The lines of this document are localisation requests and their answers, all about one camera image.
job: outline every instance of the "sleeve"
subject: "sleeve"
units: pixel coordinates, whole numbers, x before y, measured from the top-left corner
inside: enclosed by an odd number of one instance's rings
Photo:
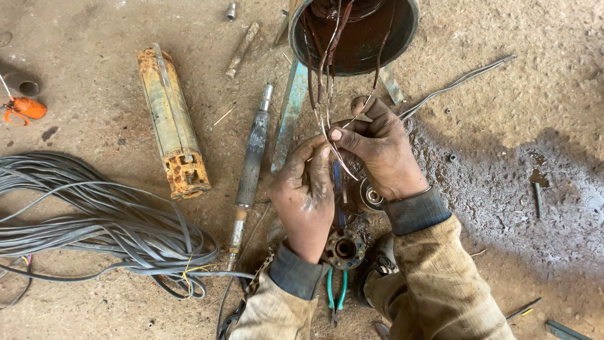
[[[394,257],[425,339],[514,339],[436,190],[394,203]]]
[[[309,339],[316,292],[327,268],[281,245],[229,339]]]

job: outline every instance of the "rusty pump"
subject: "rusty pump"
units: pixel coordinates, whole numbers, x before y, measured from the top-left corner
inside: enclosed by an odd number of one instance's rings
[[[199,196],[211,186],[172,58],[153,44],[137,59],[171,198]]]
[[[271,83],[266,84],[264,93],[262,94],[262,102],[260,102],[260,109],[254,116],[254,122],[249,132],[248,148],[243,158],[243,169],[241,170],[241,179],[239,180],[237,198],[235,199],[237,214],[231,234],[228,271],[235,270],[237,266],[239,247],[241,246],[241,237],[243,236],[243,225],[245,224],[248,212],[251,211],[254,205],[254,196],[256,194],[256,186],[258,185],[258,176],[260,175],[260,162],[264,153],[266,134],[271,120],[268,106],[271,103],[272,89]]]

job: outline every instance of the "hand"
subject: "hand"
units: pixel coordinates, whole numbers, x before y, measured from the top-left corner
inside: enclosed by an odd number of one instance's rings
[[[419,194],[429,188],[417,165],[405,128],[400,119],[378,98],[372,98],[365,109],[367,97],[357,97],[350,104],[352,113],[364,113],[372,122],[344,120],[332,124],[331,140],[365,162],[369,183],[388,201]]]
[[[323,136],[305,141],[288,156],[271,188],[290,250],[310,263],[319,263],[335,213],[329,152]]]

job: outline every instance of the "dark cuff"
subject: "dark cuff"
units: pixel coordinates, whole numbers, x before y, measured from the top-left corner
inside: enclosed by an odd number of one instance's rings
[[[420,231],[451,217],[433,186],[419,195],[389,202],[382,207],[392,224],[392,233],[398,236]]]
[[[302,260],[281,244],[268,267],[268,275],[287,293],[310,301],[316,296],[319,281],[327,272],[324,267]]]

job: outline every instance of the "yellow wire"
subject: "yellow wire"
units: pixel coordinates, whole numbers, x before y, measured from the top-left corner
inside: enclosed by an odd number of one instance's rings
[[[188,286],[189,286],[189,291],[188,291],[188,292],[189,292],[189,294],[188,294],[188,295],[189,295],[189,297],[191,297],[191,294],[192,294],[192,293],[191,293],[191,282],[189,282],[189,280],[187,279],[187,273],[188,273],[188,272],[192,272],[193,270],[198,270],[198,269],[203,269],[203,270],[205,270],[206,272],[208,272],[208,273],[209,273],[210,271],[209,271],[209,270],[207,270],[207,269],[206,269],[206,267],[210,267],[210,266],[215,266],[215,265],[216,265],[216,264],[214,264],[214,263],[210,263],[210,264],[206,264],[205,266],[201,266],[201,267],[195,267],[195,268],[191,268],[191,269],[189,269],[189,268],[188,268],[188,265],[189,265],[189,263],[191,263],[191,258],[192,258],[192,257],[193,257],[193,254],[191,254],[191,256],[189,256],[189,261],[187,262],[187,267],[185,267],[185,271],[184,271],[184,272],[182,272],[182,276],[181,276],[181,278],[185,279],[185,282],[186,282],[186,283],[188,284]]]

